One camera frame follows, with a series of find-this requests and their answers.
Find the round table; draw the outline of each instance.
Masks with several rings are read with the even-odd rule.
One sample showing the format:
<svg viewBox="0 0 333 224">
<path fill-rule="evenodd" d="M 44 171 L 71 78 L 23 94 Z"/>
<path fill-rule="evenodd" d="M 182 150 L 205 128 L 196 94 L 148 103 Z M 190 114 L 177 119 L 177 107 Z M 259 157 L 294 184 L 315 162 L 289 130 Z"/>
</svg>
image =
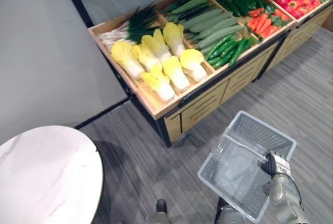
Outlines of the round table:
<svg viewBox="0 0 333 224">
<path fill-rule="evenodd" d="M 76 129 L 39 127 L 0 146 L 0 223 L 91 223 L 102 187 L 99 153 Z"/>
</svg>

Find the white wall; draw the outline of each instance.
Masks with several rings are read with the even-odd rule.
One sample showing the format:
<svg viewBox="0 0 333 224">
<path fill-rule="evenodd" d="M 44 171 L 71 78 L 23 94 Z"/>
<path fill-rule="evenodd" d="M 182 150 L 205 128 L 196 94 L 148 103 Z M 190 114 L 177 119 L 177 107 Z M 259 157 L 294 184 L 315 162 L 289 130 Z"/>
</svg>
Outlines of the white wall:
<svg viewBox="0 0 333 224">
<path fill-rule="evenodd" d="M 71 0 L 0 0 L 0 144 L 123 98 Z"/>
</svg>

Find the gray carpet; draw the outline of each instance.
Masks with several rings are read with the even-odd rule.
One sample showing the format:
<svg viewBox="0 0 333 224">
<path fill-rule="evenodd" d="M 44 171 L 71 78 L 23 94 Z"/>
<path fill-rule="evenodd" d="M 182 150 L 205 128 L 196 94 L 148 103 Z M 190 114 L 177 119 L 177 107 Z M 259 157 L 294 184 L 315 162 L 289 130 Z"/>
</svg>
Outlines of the gray carpet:
<svg viewBox="0 0 333 224">
<path fill-rule="evenodd" d="M 169 149 L 130 102 L 83 127 L 97 145 L 105 170 L 93 224 L 143 223 L 161 197 L 173 223 L 213 223 L 218 196 L 197 178 L 197 171 L 240 110 L 298 142 L 291 168 L 308 218 L 311 223 L 332 223 L 331 38 L 320 29 Z M 270 206 L 260 223 L 276 223 L 273 213 Z"/>
</svg>

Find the white plastic basket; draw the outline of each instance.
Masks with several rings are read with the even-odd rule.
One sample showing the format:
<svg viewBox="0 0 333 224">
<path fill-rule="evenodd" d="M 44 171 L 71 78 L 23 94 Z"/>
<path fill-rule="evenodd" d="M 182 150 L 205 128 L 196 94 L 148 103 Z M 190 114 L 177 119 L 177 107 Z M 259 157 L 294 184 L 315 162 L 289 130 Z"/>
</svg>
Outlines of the white plastic basket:
<svg viewBox="0 0 333 224">
<path fill-rule="evenodd" d="M 260 168 L 255 155 L 233 140 L 260 155 L 266 155 L 269 150 L 277 152 L 287 161 L 295 150 L 296 141 L 240 111 L 198 172 L 199 179 L 210 189 L 246 218 L 258 223 L 269 204 L 262 187 L 271 177 Z"/>
</svg>

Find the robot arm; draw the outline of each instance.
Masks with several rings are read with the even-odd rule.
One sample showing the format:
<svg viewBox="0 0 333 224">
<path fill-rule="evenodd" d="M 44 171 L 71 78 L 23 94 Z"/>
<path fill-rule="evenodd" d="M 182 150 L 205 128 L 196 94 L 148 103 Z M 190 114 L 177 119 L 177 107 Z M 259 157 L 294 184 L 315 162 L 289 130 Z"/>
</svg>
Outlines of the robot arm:
<svg viewBox="0 0 333 224">
<path fill-rule="evenodd" d="M 264 186 L 270 203 L 277 207 L 276 217 L 281 224 L 308 224 L 302 206 L 301 194 L 290 176 L 289 163 L 276 154 L 269 153 L 262 169 L 272 176 Z"/>
</svg>

